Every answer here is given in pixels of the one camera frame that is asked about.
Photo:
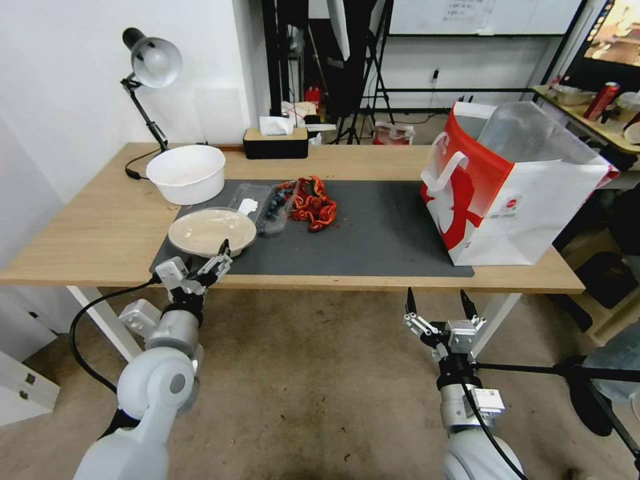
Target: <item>black tissue box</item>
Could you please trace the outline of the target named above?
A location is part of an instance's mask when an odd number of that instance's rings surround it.
[[[309,140],[306,128],[294,128],[291,135],[262,135],[250,128],[242,138],[248,159],[307,158]]]

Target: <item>gray desk mat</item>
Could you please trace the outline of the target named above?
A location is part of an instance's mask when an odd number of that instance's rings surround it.
[[[226,180],[215,198],[182,207],[176,218],[208,207],[226,207],[240,183],[273,185],[277,181]],[[471,267],[455,267],[419,196],[418,181],[327,181],[327,194],[338,203],[335,226],[310,233],[308,222],[287,222],[284,231],[258,235],[233,259],[230,273],[244,275],[345,275],[376,277],[472,277]],[[151,264],[189,254],[168,237]],[[206,259],[193,257],[193,267]]]

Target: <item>tissue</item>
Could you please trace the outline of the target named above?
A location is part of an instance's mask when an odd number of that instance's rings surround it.
[[[260,133],[262,135],[290,135],[293,124],[283,117],[260,117]]]

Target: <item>red toy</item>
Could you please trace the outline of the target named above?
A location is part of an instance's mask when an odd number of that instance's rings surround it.
[[[292,220],[308,220],[309,231],[317,232],[330,225],[335,219],[338,206],[325,193],[325,183],[312,175],[311,179],[300,178],[298,194],[293,199]]]

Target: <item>monitor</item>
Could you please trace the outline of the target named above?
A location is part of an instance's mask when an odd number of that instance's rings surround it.
[[[640,0],[608,0],[561,82],[598,91],[608,82],[620,92],[640,89]]]

